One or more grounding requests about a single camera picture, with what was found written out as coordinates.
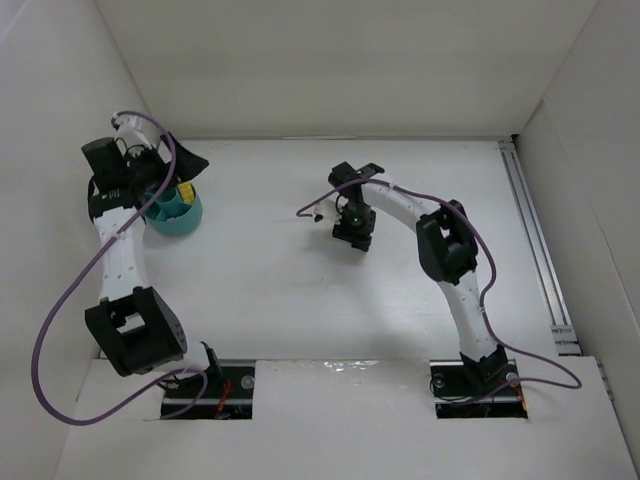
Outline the yellow long lego brick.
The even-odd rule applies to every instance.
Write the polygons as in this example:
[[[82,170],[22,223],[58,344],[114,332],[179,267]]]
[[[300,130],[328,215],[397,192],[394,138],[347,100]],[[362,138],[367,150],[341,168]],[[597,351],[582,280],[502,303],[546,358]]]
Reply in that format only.
[[[190,182],[184,182],[177,186],[178,193],[181,201],[188,205],[193,205],[196,198],[196,193],[193,185]]]

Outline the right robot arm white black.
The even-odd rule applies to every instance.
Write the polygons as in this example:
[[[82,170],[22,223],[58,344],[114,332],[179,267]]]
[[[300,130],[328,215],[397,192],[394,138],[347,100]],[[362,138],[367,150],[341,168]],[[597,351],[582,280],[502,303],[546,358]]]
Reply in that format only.
[[[478,245],[457,201],[437,200],[394,185],[385,170],[369,163],[354,169],[343,162],[328,175],[345,203],[336,204],[332,236],[354,249],[369,250],[381,210],[416,236],[419,264],[444,294],[459,336],[468,397],[492,390],[506,375],[505,349],[489,333],[477,280]]]

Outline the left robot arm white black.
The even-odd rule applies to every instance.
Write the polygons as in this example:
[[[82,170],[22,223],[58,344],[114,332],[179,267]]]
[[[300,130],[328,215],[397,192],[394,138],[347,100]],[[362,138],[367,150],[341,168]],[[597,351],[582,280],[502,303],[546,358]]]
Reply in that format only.
[[[123,377],[176,367],[188,340],[176,314],[150,284],[143,237],[146,228],[167,237],[198,228],[203,206],[192,181],[209,163],[181,144],[170,164],[155,147],[122,150],[109,137],[85,144],[82,152],[93,171],[89,218],[107,249],[100,260],[99,301],[86,309],[85,323]]]

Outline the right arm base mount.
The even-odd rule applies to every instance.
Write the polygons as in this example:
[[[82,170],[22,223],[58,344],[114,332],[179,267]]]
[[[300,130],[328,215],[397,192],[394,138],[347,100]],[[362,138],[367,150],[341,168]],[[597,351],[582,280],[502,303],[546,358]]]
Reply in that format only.
[[[521,387],[507,386],[507,381],[518,375],[514,360],[482,387],[473,385],[461,360],[430,361],[429,367],[437,419],[528,418]]]

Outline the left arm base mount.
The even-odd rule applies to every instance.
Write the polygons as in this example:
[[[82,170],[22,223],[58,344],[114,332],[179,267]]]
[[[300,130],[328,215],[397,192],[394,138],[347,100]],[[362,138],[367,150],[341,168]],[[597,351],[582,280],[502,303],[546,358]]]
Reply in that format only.
[[[256,363],[223,361],[222,379],[209,377],[205,393],[187,411],[177,415],[195,398],[202,378],[189,373],[164,383],[160,416],[175,420],[251,420]]]

